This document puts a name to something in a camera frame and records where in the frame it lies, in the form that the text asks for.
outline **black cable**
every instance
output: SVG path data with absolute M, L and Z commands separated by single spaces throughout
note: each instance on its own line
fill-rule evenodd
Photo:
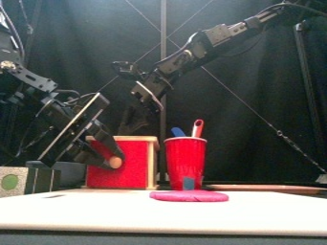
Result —
M 272 6 L 269 6 L 268 8 L 265 8 L 263 11 L 259 12 L 259 14 L 261 14 L 263 12 L 273 9 L 273 8 L 281 8 L 281 7 L 293 7 L 293 8 L 297 8 L 297 9 L 301 9 L 304 11 L 309 11 L 323 17 L 327 18 L 327 13 L 324 13 L 323 11 L 317 11 L 309 7 L 305 7 L 305 6 L 301 6 L 301 5 L 297 5 L 297 4 L 291 4 L 291 3 L 280 3 L 280 4 L 275 4 Z
M 5 16 L 5 20 L 6 20 L 6 23 L 8 23 L 8 27 L 9 27 L 9 30 L 13 34 L 13 37 L 14 37 L 14 41 L 16 41 L 16 44 L 17 44 L 17 48 L 18 48 L 18 51 L 20 51 L 20 58 L 21 58 L 21 61 L 24 60 L 25 58 L 25 52 L 24 52 L 24 46 L 22 46 L 22 43 L 21 43 L 21 40 L 20 40 L 20 37 L 18 37 L 18 34 L 16 32 L 16 29 L 14 29 L 14 24 L 9 18 L 9 16 L 6 15 L 5 13 L 5 10 L 4 10 L 4 7 L 2 5 L 0 5 L 0 11 L 2 12 L 4 16 Z

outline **black backdrop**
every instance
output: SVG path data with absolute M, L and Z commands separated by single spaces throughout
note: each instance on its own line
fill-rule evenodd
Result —
M 273 0 L 166 0 L 162 23 L 164 1 L 160 0 L 22 1 L 28 22 L 34 27 L 33 35 L 28 35 L 18 1 L 2 2 L 25 43 L 28 69 L 52 78 L 62 89 L 74 89 L 80 94 L 101 91 L 110 104 L 100 121 L 113 134 L 133 100 L 133 82 L 116 77 L 110 62 L 137 61 L 146 71 L 161 59 L 162 27 L 166 33 L 164 52 L 169 55 L 198 29 L 221 23 L 234 24 L 280 3 Z M 316 35 L 313 39 L 312 35 L 305 41 L 321 58 L 311 62 L 311 70 L 319 77 L 315 102 L 323 115 L 325 30 L 319 30 L 317 34 L 324 39 Z M 14 118 L 13 136 L 6 143 L 12 152 L 25 124 L 21 110 Z M 327 167 L 324 149 L 317 150 L 313 138 L 292 26 L 279 25 L 245 40 L 225 56 L 180 78 L 166 94 L 165 137 L 170 136 L 172 126 L 181 127 L 189 134 L 196 119 L 205 123 L 205 180 L 272 183 L 316 179 L 317 168 L 267 125 L 271 123 Z M 325 127 L 325 120 L 319 119 Z M 158 123 L 144 128 L 141 134 L 158 136 Z

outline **red cup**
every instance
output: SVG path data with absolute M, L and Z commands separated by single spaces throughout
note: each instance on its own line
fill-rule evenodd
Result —
M 164 141 L 169 185 L 173 190 L 200 189 L 206 141 L 174 137 Z

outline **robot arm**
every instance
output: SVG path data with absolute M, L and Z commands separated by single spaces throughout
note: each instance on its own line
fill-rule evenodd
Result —
M 117 168 L 124 153 L 114 143 L 112 135 L 104 130 L 97 117 L 108 106 L 108 100 L 100 93 L 90 94 L 86 102 L 65 104 L 57 96 L 57 83 L 49 78 L 33 74 L 22 66 L 22 51 L 16 40 L 14 27 L 8 15 L 0 8 L 0 102 L 14 104 L 34 113 L 34 119 L 42 118 L 46 130 L 26 144 L 37 148 L 36 159 L 49 167 L 66 154 L 73 161 L 102 168 Z M 92 136 L 113 154 L 105 159 L 85 140 Z
M 141 104 L 149 108 L 153 113 L 158 113 L 162 110 L 160 98 L 165 92 L 172 89 L 172 84 L 178 77 L 221 56 L 225 51 L 237 47 L 244 39 L 268 28 L 268 26 L 279 20 L 280 15 L 285 13 L 291 14 L 288 8 L 299 8 L 317 13 L 315 9 L 309 9 L 304 6 L 309 2 L 311 1 L 296 1 L 296 4 L 281 2 L 234 25 L 225 26 L 225 24 L 221 24 L 209 30 L 198 31 L 189 37 L 184 47 L 154 64 L 153 70 L 145 76 L 138 71 L 134 64 L 113 62 L 112 66 L 117 74 L 124 78 L 136 79 L 132 94 Z

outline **wooden box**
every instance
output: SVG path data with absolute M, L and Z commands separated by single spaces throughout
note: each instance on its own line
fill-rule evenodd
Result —
M 156 189 L 157 151 L 160 148 L 157 138 L 152 136 L 114 136 L 113 138 L 125 154 L 122 165 L 116 169 L 102 169 L 88 165 L 85 187 Z M 94 140 L 90 140 L 90 146 L 97 147 Z M 106 154 L 112 155 L 108 149 L 105 149 L 104 155 Z

